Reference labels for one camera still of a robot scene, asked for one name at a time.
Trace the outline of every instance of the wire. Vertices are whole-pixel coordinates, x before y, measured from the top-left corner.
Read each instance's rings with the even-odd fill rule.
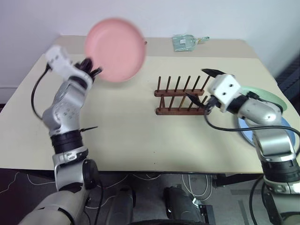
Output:
[[[157,177],[150,177],[148,174],[146,174],[146,176],[150,179],[156,179],[156,178],[160,177],[160,175],[158,175]]]
[[[88,215],[88,213],[85,211],[85,210],[83,210],[83,212],[86,214],[86,216],[88,217],[88,220],[89,220],[89,225],[90,225],[90,216]]]
[[[110,200],[111,198],[114,198],[114,197],[115,197],[115,195],[108,197],[106,199],[106,201],[101,205],[101,207],[103,207],[108,202],[108,200]],[[96,210],[96,209],[98,209],[98,207],[89,207],[89,206],[86,206],[86,208],[90,209],[90,210]]]
[[[42,80],[42,78],[46,75],[46,73],[48,72],[48,70],[51,69],[51,67],[49,66],[49,64],[47,64],[45,71],[42,73],[42,75],[39,77],[39,79],[37,80],[36,84],[34,85],[33,89],[32,89],[32,93],[31,93],[31,108],[34,112],[34,114],[40,119],[42,120],[42,117],[37,113],[35,107],[34,107],[34,94],[36,93],[36,89],[38,87],[38,84],[40,83],[40,81]]]
[[[210,176],[210,194],[206,198],[200,199],[200,201],[204,202],[204,201],[208,200],[210,198],[211,194],[212,194],[212,176]]]
[[[296,133],[298,135],[298,137],[300,138],[300,132],[292,127],[285,127],[285,126],[261,126],[261,127],[249,127],[249,128],[223,128],[223,127],[216,127],[214,125],[212,125],[209,121],[208,121],[208,117],[207,117],[207,110],[205,110],[204,112],[204,119],[207,122],[207,124],[217,130],[223,130],[223,131],[248,131],[248,130],[265,130],[265,129],[286,129],[286,130],[291,130],[294,133]],[[300,153],[300,145],[298,150],[296,151],[296,156],[298,156]]]
[[[99,206],[98,206],[98,209],[97,209],[94,225],[97,225],[99,212],[100,212],[100,209],[101,209],[101,206],[102,206],[101,204],[102,204],[102,201],[103,201],[103,184],[102,184],[102,181],[100,179],[99,179],[99,183],[100,183],[100,186],[101,186],[101,197],[100,197]]]
[[[161,174],[160,174],[160,175],[158,175],[157,177],[150,178],[150,179],[145,179],[145,178],[139,177],[139,176],[137,176],[137,175],[135,175],[135,174],[132,174],[132,175],[135,176],[135,177],[137,177],[138,179],[141,179],[141,180],[155,180],[155,179],[157,179],[157,178],[159,178],[159,177],[161,176]]]
[[[196,195],[194,195],[189,189],[188,189],[188,187],[187,187],[187,185],[185,184],[185,181],[184,181],[184,179],[183,179],[183,174],[181,175],[182,176],[182,182],[183,182],[183,185],[184,185],[184,187],[186,188],[186,190],[190,193],[190,194],[192,194],[193,195],[193,197],[196,197]],[[209,193],[209,195],[206,197],[206,198],[204,198],[204,199],[199,199],[200,201],[206,201],[207,199],[209,199],[209,197],[211,196],[211,194],[212,194],[212,176],[210,176],[210,193]]]
[[[122,179],[122,180],[120,180],[120,181],[118,181],[118,182],[116,182],[116,183],[114,183],[114,184],[112,184],[112,185],[110,185],[110,186],[108,186],[108,187],[103,187],[103,189],[109,189],[109,188],[111,188],[111,187],[113,187],[113,186],[116,186],[117,184],[120,184],[121,182],[123,182],[126,178],[128,177],[128,174]]]
[[[253,213],[253,207],[252,207],[252,200],[253,200],[253,193],[254,193],[254,190],[255,190],[255,187],[257,186],[257,184],[259,183],[259,181],[263,178],[263,175],[261,175],[256,181],[255,183],[253,184],[252,188],[251,188],[251,191],[250,191],[250,197],[249,197],[249,209],[250,209],[250,215],[251,215],[251,218],[252,218],[252,221],[254,223],[254,225],[257,225],[257,222],[256,222],[256,219],[255,219],[255,216],[254,216],[254,213]]]
[[[196,197],[201,197],[201,196],[205,195],[205,193],[206,193],[206,191],[207,191],[207,188],[208,188],[208,179],[207,179],[207,175],[205,175],[205,178],[206,178],[206,187],[205,187],[204,192],[203,192],[202,194],[200,194],[200,195],[195,195],[195,194],[193,193],[193,190],[192,190],[190,175],[188,175],[188,184],[189,184],[189,188],[190,188],[190,190],[191,190],[191,194],[192,194],[194,197],[195,197],[195,196],[196,196]]]
[[[270,102],[270,101],[264,100],[264,99],[262,99],[262,98],[260,98],[260,97],[257,98],[257,99],[260,100],[261,102],[269,102],[269,103],[272,103],[272,104],[276,105],[276,106],[280,109],[281,113],[283,112],[283,108],[282,108],[281,105],[279,105],[279,104],[277,104],[277,103],[275,103],[275,102]]]
[[[46,182],[46,183],[41,183],[41,184],[35,184],[35,183],[33,183],[33,182],[30,180],[28,174],[27,174],[27,178],[28,178],[28,181],[29,181],[31,184],[33,184],[33,185],[44,185],[44,184],[53,184],[53,183],[55,183],[55,181],[52,181],[52,182]]]
[[[264,183],[262,184],[261,195],[262,195],[262,202],[263,202],[263,205],[264,205],[264,207],[266,208],[266,200],[264,199],[264,189],[265,189],[265,187],[266,187],[266,183],[264,182]]]
[[[16,172],[16,173],[15,173],[15,178],[14,178],[14,180],[13,180],[12,182],[9,183],[8,187],[7,187],[5,190],[0,191],[0,194],[2,194],[2,193],[4,193],[4,192],[6,192],[6,191],[9,190],[10,185],[12,185],[12,184],[15,182],[15,179],[16,179],[16,177],[17,177],[17,175],[18,175],[19,173],[20,173],[20,172]]]

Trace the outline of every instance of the black cable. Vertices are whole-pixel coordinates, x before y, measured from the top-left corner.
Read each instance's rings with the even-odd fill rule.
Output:
[[[286,129],[286,130],[291,130],[293,131],[295,134],[298,135],[298,137],[300,138],[300,132],[292,127],[286,127],[286,126],[261,126],[261,127],[249,127],[249,128],[223,128],[223,127],[216,127],[214,125],[212,125],[207,118],[208,115],[208,109],[205,110],[204,112],[204,119],[207,122],[207,124],[217,130],[222,130],[222,131],[248,131],[248,130],[265,130],[265,129]],[[300,153],[300,146],[298,148],[298,150],[296,151],[296,156],[298,156]]]
[[[96,218],[95,218],[94,225],[97,225],[97,221],[98,221],[98,217],[99,217],[99,212],[100,212],[102,201],[103,201],[103,184],[102,184],[102,181],[100,179],[99,179],[99,183],[100,183],[100,186],[101,186],[101,197],[100,197],[100,201],[99,201],[99,205],[98,205],[98,209],[97,209],[97,213],[96,213]]]
[[[32,89],[32,93],[31,93],[31,108],[34,112],[34,114],[40,119],[42,120],[42,117],[37,113],[35,107],[34,107],[34,94],[36,93],[36,89],[38,87],[38,84],[40,83],[40,81],[42,80],[42,78],[46,75],[46,73],[48,72],[48,70],[51,69],[51,67],[49,66],[49,64],[47,64],[45,71],[43,72],[43,74],[39,77],[39,79],[37,80],[36,84],[34,85],[33,89]]]
[[[90,225],[90,216],[88,215],[88,213],[87,213],[85,210],[83,210],[83,212],[84,212],[84,214],[86,214],[86,216],[88,217],[89,225]]]
[[[264,99],[262,99],[262,98],[260,98],[260,97],[258,98],[258,100],[260,100],[261,102],[269,102],[269,103],[272,103],[272,104],[276,105],[276,106],[280,109],[281,113],[283,112],[283,107],[282,107],[281,105],[275,103],[275,102],[270,102],[270,101],[264,100]]]
[[[250,197],[249,197],[249,209],[250,209],[250,215],[251,215],[251,218],[252,218],[252,221],[253,221],[253,224],[254,225],[257,225],[257,222],[256,222],[256,219],[255,219],[255,216],[254,216],[254,213],[253,213],[253,207],[252,207],[252,200],[253,200],[253,193],[254,193],[254,190],[255,190],[255,187],[257,186],[258,182],[263,178],[263,175],[261,175],[256,181],[255,183],[253,184],[252,188],[251,188],[251,191],[250,191]]]
[[[263,202],[263,205],[264,207],[266,208],[266,200],[264,199],[264,189],[266,188],[266,183],[264,182],[262,184],[262,189],[261,189],[261,195],[262,195],[262,202]]]

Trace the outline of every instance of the pink plate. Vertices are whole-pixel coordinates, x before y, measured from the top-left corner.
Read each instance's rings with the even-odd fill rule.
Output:
[[[88,33],[85,54],[93,68],[102,68],[99,76],[110,82],[122,82],[133,77],[142,67],[146,47],[139,30],[122,19],[107,19],[97,23]]]

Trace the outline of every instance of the white cable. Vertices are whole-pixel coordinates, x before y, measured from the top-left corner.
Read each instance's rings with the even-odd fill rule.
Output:
[[[41,184],[35,184],[35,183],[33,183],[33,182],[30,180],[28,174],[27,174],[27,178],[28,178],[28,181],[29,181],[31,184],[33,184],[33,185],[44,185],[44,184],[53,184],[53,183],[55,183],[55,181],[52,181],[52,182],[46,182],[46,183],[41,183]]]
[[[139,179],[141,179],[141,180],[155,180],[155,179],[159,178],[161,174],[158,175],[158,176],[155,177],[155,178],[150,178],[150,179],[145,179],[145,178],[139,177],[139,176],[137,176],[137,175],[135,175],[135,174],[132,174],[132,175],[135,176],[135,177],[137,177],[137,178],[139,178]]]
[[[123,182],[126,178],[128,177],[128,174],[122,179],[122,180],[120,180],[120,181],[118,181],[117,183],[114,183],[114,184],[112,184],[112,185],[110,185],[110,186],[108,186],[108,187],[103,187],[103,189],[109,189],[109,188],[111,188],[111,187],[113,187],[113,186],[115,186],[115,185],[117,185],[117,184],[120,184],[121,182]]]
[[[194,197],[195,197],[195,196],[196,196],[196,197],[201,197],[201,196],[205,195],[205,193],[206,193],[206,191],[207,191],[207,188],[208,188],[208,179],[207,179],[207,175],[205,175],[205,178],[206,178],[206,187],[205,187],[204,192],[203,192],[202,194],[195,195],[195,194],[193,193],[193,190],[192,190],[190,175],[188,175],[188,184],[189,184],[189,188],[190,188],[191,193],[192,193],[192,195],[193,195]]]
[[[150,177],[148,174],[146,174],[146,176],[147,176],[148,178],[150,178],[150,179],[156,179],[156,178],[158,178],[160,175],[158,175],[157,177]]]
[[[186,190],[190,193],[190,194],[193,194],[189,189],[188,187],[186,186],[185,182],[184,182],[184,179],[183,179],[183,174],[182,174],[182,183],[184,185],[184,187],[186,188]]]
[[[110,200],[111,198],[114,198],[114,197],[115,197],[115,195],[108,197],[107,200],[101,205],[101,207],[104,206],[107,203],[108,200]],[[98,209],[98,207],[89,207],[89,206],[86,206],[86,208],[88,208],[90,210],[97,210]]]
[[[211,193],[212,193],[212,176],[210,176],[210,194],[206,197],[206,198],[204,198],[204,199],[200,199],[200,201],[206,201],[207,199],[209,199],[210,198],[210,196],[211,196]]]
[[[16,173],[15,173],[15,178],[14,178],[14,180],[13,180],[12,182],[10,182],[9,185],[8,185],[8,187],[7,187],[4,191],[1,191],[0,194],[2,194],[3,192],[6,192],[6,191],[9,190],[10,185],[13,184],[13,183],[15,182],[15,179],[16,179],[18,173],[20,173],[20,172],[16,172]]]

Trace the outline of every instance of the green plate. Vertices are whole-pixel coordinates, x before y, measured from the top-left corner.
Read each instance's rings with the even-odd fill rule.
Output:
[[[277,95],[274,95],[273,93],[268,92],[266,90],[263,90],[260,88],[255,88],[255,87],[242,86],[240,93],[243,95],[246,95],[249,91],[254,92],[255,94],[259,95],[260,98],[262,98],[266,101],[274,102],[278,105],[281,105],[281,107],[283,108],[283,111],[285,111],[287,109],[287,105],[284,102],[284,100],[282,100]]]

